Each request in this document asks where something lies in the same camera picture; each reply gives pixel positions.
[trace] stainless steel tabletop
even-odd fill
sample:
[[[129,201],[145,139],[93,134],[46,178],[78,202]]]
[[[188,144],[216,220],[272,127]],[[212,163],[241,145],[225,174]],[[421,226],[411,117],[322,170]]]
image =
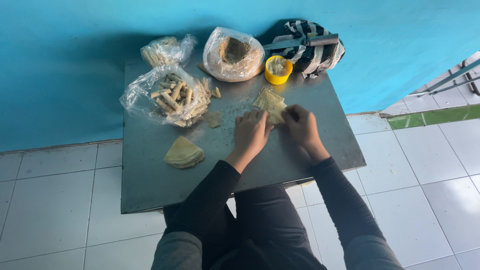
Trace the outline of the stainless steel tabletop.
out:
[[[201,60],[201,52],[195,53],[185,70],[191,75],[208,76],[196,67]],[[128,61],[125,87],[149,70],[141,60]],[[125,112],[122,213],[156,209],[184,201],[215,163],[233,149],[235,117],[251,110],[260,90],[269,83],[261,73],[245,82],[226,83],[213,79],[212,84],[220,89],[222,98],[212,98],[208,109],[223,110],[222,125],[214,129],[207,127],[203,121],[190,128],[156,125],[132,118]],[[299,73],[293,73],[286,83],[274,86],[274,89],[285,98],[287,105],[298,103],[313,111],[320,138],[341,170],[366,165],[327,72],[308,80]],[[205,152],[205,159],[195,167],[179,170],[163,161],[180,135]],[[292,140],[284,126],[278,125],[270,133],[265,148],[243,171],[234,192],[310,178],[309,165],[305,151]]]

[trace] hand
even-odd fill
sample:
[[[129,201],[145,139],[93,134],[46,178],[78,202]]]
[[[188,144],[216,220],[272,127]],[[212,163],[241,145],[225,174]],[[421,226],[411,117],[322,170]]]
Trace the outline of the hand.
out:
[[[292,137],[307,151],[312,164],[318,164],[330,157],[317,130],[315,115],[304,107],[295,104],[285,108],[282,117],[288,125]]]
[[[269,114],[263,110],[246,111],[235,118],[235,148],[225,159],[239,173],[264,148],[273,125],[267,124]]]

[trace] person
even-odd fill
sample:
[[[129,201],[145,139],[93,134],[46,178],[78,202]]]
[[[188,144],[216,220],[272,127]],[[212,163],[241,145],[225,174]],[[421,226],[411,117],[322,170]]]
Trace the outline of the person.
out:
[[[315,116],[300,105],[282,114],[310,155],[311,174],[343,247],[347,270],[403,269],[370,210],[323,146]],[[265,146],[268,112],[235,119],[235,147],[180,205],[164,208],[167,224],[153,270],[325,270],[281,184],[235,193],[237,218],[226,203],[242,171]]]

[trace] black long-sleeve shirt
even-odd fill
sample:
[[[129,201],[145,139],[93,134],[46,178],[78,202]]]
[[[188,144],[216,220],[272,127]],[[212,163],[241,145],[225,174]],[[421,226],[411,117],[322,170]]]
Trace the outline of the black long-sleeve shirt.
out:
[[[311,173],[337,228],[347,269],[402,269],[367,205],[334,159],[330,157],[313,166]],[[240,174],[227,162],[220,160],[215,165],[182,203],[168,224],[157,246],[152,269],[201,269],[201,240],[227,203],[239,179]],[[272,265],[285,254],[264,252],[255,246],[247,246],[246,249],[245,254],[261,256],[239,260],[245,265],[248,265],[245,260],[249,258],[266,260],[268,263],[262,265]],[[278,267],[323,269],[313,255],[301,251],[289,254],[293,255],[286,262],[298,265]]]

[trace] black pants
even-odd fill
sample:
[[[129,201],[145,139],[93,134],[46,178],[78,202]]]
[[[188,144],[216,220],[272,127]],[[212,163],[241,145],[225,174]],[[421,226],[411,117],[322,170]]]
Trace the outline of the black pants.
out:
[[[252,239],[258,246],[303,247],[312,253],[307,231],[283,185],[235,193],[235,204],[237,219],[225,205],[224,211],[205,235],[202,241],[202,269],[210,269],[246,239]],[[167,225],[179,207],[163,208]]]

